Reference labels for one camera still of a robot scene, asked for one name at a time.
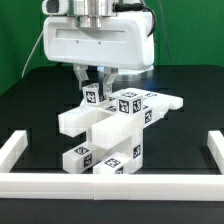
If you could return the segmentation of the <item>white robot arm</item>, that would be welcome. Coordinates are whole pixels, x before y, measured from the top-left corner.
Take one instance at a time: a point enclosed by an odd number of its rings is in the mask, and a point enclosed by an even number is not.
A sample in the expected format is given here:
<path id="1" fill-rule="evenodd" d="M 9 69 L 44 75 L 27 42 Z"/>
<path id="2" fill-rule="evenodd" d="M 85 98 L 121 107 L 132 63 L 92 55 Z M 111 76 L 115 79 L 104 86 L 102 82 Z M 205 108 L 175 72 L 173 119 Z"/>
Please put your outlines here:
<path id="1" fill-rule="evenodd" d="M 155 14 L 140 0 L 43 0 L 42 11 L 46 57 L 71 63 L 80 86 L 90 66 L 104 68 L 100 90 L 107 94 L 120 69 L 154 63 Z"/>

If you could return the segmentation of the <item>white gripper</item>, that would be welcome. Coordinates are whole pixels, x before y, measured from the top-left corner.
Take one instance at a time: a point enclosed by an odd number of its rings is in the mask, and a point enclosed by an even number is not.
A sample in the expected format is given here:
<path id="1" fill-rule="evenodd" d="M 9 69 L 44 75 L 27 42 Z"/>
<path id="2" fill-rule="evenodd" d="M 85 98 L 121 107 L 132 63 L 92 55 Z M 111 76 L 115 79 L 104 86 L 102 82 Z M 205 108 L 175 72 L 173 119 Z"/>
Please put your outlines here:
<path id="1" fill-rule="evenodd" d="M 74 64 L 79 89 L 89 84 L 87 65 L 104 66 L 103 93 L 109 95 L 117 68 L 144 70 L 154 63 L 151 29 L 149 12 L 104 17 L 100 29 L 77 28 L 74 17 L 48 17 L 44 22 L 44 52 L 50 61 Z"/>

